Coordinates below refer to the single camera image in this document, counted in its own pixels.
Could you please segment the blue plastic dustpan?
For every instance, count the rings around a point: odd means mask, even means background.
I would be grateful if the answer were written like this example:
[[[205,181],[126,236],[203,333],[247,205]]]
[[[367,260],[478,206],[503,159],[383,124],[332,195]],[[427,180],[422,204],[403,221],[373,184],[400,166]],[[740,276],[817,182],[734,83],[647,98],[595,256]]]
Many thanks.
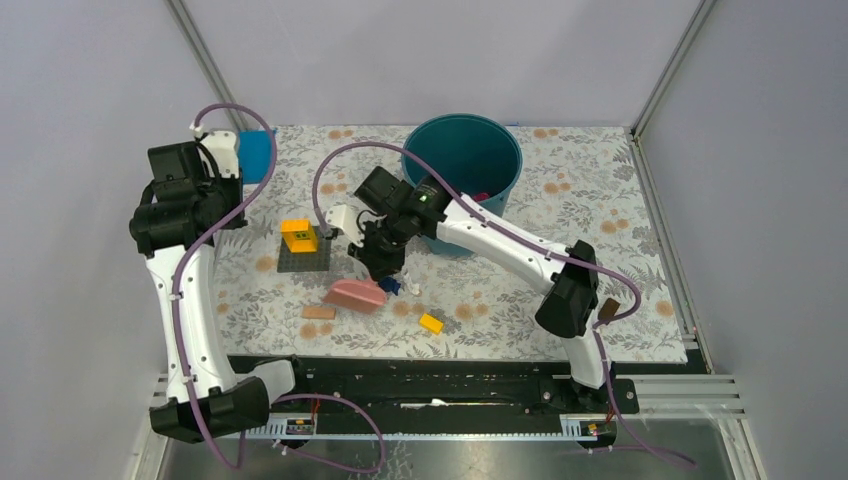
[[[271,164],[271,139],[264,130],[238,134],[238,160],[245,185],[259,185]]]

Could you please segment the pink hand brush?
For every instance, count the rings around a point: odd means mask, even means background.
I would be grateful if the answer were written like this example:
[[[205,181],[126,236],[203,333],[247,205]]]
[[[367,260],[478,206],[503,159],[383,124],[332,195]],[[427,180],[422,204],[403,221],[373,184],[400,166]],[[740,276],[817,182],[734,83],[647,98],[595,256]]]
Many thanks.
[[[340,279],[335,281],[323,298],[324,303],[373,314],[387,301],[387,294],[373,280]]]

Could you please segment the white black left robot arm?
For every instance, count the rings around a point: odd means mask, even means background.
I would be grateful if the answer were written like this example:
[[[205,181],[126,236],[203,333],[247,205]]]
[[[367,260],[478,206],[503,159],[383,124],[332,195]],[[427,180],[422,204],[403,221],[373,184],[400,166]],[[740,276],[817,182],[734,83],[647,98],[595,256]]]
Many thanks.
[[[275,400],[296,411],[310,385],[285,359],[246,374],[224,352],[212,299],[216,229],[245,226],[236,138],[206,134],[148,151],[153,179],[129,231],[156,288],[166,339],[163,405],[149,411],[154,432],[198,443],[264,426]]]

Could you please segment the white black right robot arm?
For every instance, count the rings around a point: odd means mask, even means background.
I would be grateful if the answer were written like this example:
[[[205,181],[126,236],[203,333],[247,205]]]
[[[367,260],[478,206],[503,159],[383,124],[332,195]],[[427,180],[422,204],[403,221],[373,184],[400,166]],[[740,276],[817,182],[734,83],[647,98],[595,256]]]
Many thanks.
[[[560,338],[571,364],[573,396],[583,410],[597,412],[613,398],[597,342],[588,331],[598,305],[598,275],[592,246],[548,242],[495,215],[469,196],[453,197],[436,178],[412,186],[376,167],[354,195],[377,216],[360,228],[348,253],[375,281],[403,269],[406,246],[415,236],[453,244],[480,255],[524,280],[544,299],[536,323]]]

